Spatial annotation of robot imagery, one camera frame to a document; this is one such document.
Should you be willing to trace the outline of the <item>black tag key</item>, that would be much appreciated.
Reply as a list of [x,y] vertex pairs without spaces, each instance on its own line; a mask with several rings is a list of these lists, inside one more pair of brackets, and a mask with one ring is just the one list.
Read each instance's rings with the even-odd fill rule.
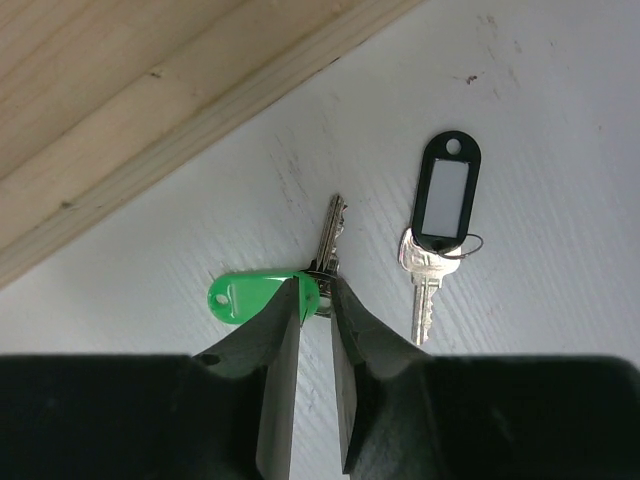
[[476,253],[464,252],[481,166],[481,150],[468,134],[450,130],[426,145],[409,227],[399,245],[400,266],[414,285],[411,339],[420,346],[432,326],[433,297],[446,276]]

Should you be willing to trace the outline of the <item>wooden rack stand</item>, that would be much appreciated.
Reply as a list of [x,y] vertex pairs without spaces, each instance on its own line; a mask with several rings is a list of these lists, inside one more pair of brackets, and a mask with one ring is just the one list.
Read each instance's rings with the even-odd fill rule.
[[6,1],[9,284],[408,12],[408,1]]

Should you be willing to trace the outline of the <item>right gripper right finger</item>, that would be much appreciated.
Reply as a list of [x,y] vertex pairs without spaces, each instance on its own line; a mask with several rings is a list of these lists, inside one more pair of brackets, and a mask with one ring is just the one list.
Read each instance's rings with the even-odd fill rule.
[[432,356],[331,287],[352,479],[635,479],[639,372],[611,356]]

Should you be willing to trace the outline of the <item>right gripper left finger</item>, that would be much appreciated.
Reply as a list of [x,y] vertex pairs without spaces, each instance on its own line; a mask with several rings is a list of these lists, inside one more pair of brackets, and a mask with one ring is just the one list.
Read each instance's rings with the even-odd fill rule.
[[194,355],[5,355],[5,479],[286,479],[299,283]]

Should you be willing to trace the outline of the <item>green tag key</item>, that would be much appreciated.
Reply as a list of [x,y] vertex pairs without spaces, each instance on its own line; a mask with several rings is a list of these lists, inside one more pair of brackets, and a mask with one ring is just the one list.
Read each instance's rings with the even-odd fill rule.
[[302,270],[233,272],[213,280],[207,293],[211,313],[221,322],[242,325],[260,313],[281,285],[299,281],[300,319],[331,316],[331,282],[338,275],[336,240],[344,230],[345,199],[331,197],[315,258]]

